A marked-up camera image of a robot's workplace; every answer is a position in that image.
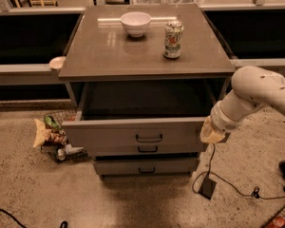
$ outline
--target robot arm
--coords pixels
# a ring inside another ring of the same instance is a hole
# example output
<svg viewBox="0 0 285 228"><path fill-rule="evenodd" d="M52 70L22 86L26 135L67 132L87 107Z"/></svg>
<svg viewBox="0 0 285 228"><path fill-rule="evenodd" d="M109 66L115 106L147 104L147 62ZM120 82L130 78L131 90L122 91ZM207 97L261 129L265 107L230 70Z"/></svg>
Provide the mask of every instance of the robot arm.
<svg viewBox="0 0 285 228"><path fill-rule="evenodd" d="M203 124L200 139L218 143L237 129L243 120L268 105L285 116L285 78L256 66L238 69L231 80L232 90L215 104Z"/></svg>

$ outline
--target power cord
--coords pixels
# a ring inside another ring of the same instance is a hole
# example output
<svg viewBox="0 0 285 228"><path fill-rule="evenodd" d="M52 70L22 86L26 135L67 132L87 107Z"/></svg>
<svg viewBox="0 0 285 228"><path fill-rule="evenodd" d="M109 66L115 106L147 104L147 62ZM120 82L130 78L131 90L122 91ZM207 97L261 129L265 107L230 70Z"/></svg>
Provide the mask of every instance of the power cord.
<svg viewBox="0 0 285 228"><path fill-rule="evenodd" d="M256 198L256 199L262 199L262 200L285 199L285 196L264 198L264 197L262 197L262 196L259 194L259 190L260 190L260 189L259 189L258 186L256 186L256 187L254 188L254 191L253 191L251 194L243 194L243 193L240 192L240 191L238 190L238 188L236 188L231 182L229 182L228 180L224 179L223 177L221 177L221 176L218 175L217 173L211 171L211 162L212 162L212 159L213 159L214 156L215 156L215 153L216 153L216 145L213 144L213 152L212 152L212 155L211 155L211 158L210 158L210 161L209 161L209 169L208 169L208 171L203 171L203 172L199 173L199 175L195 178L195 180L194 180L193 183L192 183L192 191L193 191L195 194L200 194L200 190L199 190L199 191L196 191L196 190L195 190L195 184L196 184L197 180L198 180L201 176L203 176L204 174L206 174L206 175L205 175L205 179L208 179L208 178L209 178L209 175L211 174L211 175L216 176L216 177L219 178L220 180L224 181L225 183L229 184L230 186L232 186L232 187L237 191L238 194L240 194L241 196L243 196L243 197L245 197L245 198L252 198L252 197L254 197L254 198Z"/></svg>
<svg viewBox="0 0 285 228"><path fill-rule="evenodd" d="M0 212L4 213L4 214L8 215L10 218L12 218L21 228L27 228L27 226L22 224L14 215L10 214L8 211L0 208ZM60 228L67 228L67 222L63 221L60 224Z"/></svg>

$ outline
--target table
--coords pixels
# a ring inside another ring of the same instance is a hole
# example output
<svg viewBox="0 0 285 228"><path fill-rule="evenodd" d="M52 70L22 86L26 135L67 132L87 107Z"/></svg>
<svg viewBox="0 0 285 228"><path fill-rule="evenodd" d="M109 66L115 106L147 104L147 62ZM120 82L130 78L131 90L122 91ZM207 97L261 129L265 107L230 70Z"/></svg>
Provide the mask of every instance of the table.
<svg viewBox="0 0 285 228"><path fill-rule="evenodd" d="M128 36L120 23L129 11L152 17L141 38ZM184 33L180 58L170 60L163 57L164 26L175 18ZM206 149L199 138L204 118L234 71L194 4L87 8L59 73L85 83L76 120L63 127L101 177L190 175Z"/></svg>

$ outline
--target small white object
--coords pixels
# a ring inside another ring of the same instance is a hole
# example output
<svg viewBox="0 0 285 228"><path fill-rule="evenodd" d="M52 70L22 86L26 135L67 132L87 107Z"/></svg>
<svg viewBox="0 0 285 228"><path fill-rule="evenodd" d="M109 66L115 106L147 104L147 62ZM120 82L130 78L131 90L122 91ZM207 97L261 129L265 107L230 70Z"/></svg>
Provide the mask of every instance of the small white object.
<svg viewBox="0 0 285 228"><path fill-rule="evenodd" d="M64 161L68 155L80 153L84 150L83 147L73 147L70 143L58 149L57 160Z"/></svg>
<svg viewBox="0 0 285 228"><path fill-rule="evenodd" d="M50 60L49 66L50 68L53 68L56 70L61 69L64 65L65 60L66 60L66 57L55 57L52 60Z"/></svg>
<svg viewBox="0 0 285 228"><path fill-rule="evenodd" d="M149 29L151 16L145 12L132 11L125 13L121 22L124 30L132 37L141 37Z"/></svg>

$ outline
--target plug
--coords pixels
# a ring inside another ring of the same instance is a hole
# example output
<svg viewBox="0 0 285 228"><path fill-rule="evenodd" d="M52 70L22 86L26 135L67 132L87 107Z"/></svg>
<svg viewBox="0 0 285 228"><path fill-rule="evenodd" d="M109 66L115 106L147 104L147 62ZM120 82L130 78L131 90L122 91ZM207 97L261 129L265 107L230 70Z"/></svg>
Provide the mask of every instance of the plug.
<svg viewBox="0 0 285 228"><path fill-rule="evenodd" d="M212 198L212 195L216 189L217 183L211 179L209 179L209 174L204 178L200 189L199 194L201 194L203 197L210 200Z"/></svg>

